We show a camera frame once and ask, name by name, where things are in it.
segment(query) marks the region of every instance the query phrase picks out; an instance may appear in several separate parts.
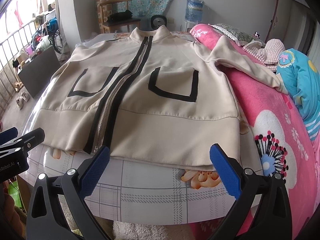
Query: silver bolt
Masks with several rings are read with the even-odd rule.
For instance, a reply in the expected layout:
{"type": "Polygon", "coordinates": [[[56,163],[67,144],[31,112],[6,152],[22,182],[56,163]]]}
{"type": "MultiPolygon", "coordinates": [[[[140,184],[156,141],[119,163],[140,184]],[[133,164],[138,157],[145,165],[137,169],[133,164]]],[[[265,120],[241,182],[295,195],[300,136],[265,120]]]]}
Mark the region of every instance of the silver bolt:
{"type": "Polygon", "coordinates": [[[44,177],[45,177],[45,174],[41,173],[41,174],[39,174],[38,179],[44,179],[44,177]]]}
{"type": "Polygon", "coordinates": [[[76,173],[76,170],[75,170],[75,169],[70,169],[70,170],[67,171],[67,174],[68,174],[68,175],[73,175],[73,174],[75,174],[75,173],[76,173]]]}
{"type": "Polygon", "coordinates": [[[281,174],[280,174],[280,173],[275,173],[275,178],[276,178],[276,179],[281,179],[281,178],[282,178],[282,176],[281,176],[281,174]]]}
{"type": "Polygon", "coordinates": [[[253,174],[253,170],[251,170],[250,168],[246,168],[244,169],[244,173],[247,175],[252,175],[253,174]]]}

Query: electrical outlet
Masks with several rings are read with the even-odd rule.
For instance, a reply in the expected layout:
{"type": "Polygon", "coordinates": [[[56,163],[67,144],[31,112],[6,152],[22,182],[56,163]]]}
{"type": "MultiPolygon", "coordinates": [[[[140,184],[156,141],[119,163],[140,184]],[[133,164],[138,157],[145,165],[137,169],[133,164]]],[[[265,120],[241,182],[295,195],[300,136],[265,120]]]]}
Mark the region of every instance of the electrical outlet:
{"type": "Polygon", "coordinates": [[[174,23],[174,18],[168,17],[168,23],[174,23]]]}

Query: white stripe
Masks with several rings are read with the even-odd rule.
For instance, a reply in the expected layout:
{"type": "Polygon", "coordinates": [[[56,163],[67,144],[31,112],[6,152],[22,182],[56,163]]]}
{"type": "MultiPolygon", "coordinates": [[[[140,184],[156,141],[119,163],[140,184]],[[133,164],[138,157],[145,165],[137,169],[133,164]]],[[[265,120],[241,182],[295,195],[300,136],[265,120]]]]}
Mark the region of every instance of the white stripe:
{"type": "Polygon", "coordinates": [[[308,132],[308,133],[311,133],[311,132],[312,132],[314,129],[316,129],[319,125],[320,125],[320,121],[317,122],[317,124],[316,124],[312,129],[308,130],[307,132],[308,132]]]}
{"type": "Polygon", "coordinates": [[[310,125],[313,125],[317,121],[317,118],[319,117],[319,115],[320,115],[320,112],[319,112],[318,116],[316,117],[316,119],[314,121],[312,121],[310,123],[307,123],[305,126],[308,127],[310,125]]]}
{"type": "Polygon", "coordinates": [[[312,139],[313,137],[316,137],[318,135],[318,133],[315,133],[313,135],[311,135],[309,138],[312,139]]]}

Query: fan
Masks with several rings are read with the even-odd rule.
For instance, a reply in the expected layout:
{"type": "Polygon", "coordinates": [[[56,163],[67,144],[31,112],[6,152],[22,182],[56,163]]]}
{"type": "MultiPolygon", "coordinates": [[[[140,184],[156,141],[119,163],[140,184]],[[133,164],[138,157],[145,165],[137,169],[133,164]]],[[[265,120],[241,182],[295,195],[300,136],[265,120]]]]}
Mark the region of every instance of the fan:
{"type": "Polygon", "coordinates": [[[167,18],[164,15],[153,15],[151,17],[151,28],[157,30],[160,26],[167,26],[167,18]]]}

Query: floor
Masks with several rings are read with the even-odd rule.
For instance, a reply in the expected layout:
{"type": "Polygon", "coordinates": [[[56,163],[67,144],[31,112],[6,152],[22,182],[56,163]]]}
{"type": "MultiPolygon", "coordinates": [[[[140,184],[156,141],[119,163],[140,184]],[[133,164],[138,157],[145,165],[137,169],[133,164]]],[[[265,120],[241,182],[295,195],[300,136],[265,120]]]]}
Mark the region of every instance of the floor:
{"type": "Polygon", "coordinates": [[[7,106],[4,115],[2,116],[2,130],[8,130],[12,127],[15,127],[18,129],[19,136],[22,135],[22,132],[24,130],[24,127],[29,119],[29,116],[35,107],[38,99],[40,98],[42,93],[39,93],[35,98],[32,98],[30,96],[30,99],[28,102],[23,102],[23,108],[19,110],[17,104],[16,104],[16,98],[18,96],[21,96],[22,92],[27,92],[26,88],[23,87],[18,93],[15,93],[13,95],[13,98],[11,99],[11,102],[7,106]]]}

